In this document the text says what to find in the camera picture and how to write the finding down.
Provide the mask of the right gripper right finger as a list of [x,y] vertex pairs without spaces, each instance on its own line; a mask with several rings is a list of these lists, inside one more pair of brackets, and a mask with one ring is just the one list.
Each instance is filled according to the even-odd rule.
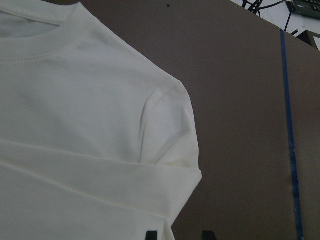
[[217,240],[216,235],[211,230],[203,230],[201,235],[202,240]]

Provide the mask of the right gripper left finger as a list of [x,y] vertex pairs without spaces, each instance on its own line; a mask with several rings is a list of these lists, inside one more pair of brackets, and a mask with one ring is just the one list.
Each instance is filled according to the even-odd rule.
[[145,240],[158,240],[158,231],[148,230],[145,234]]

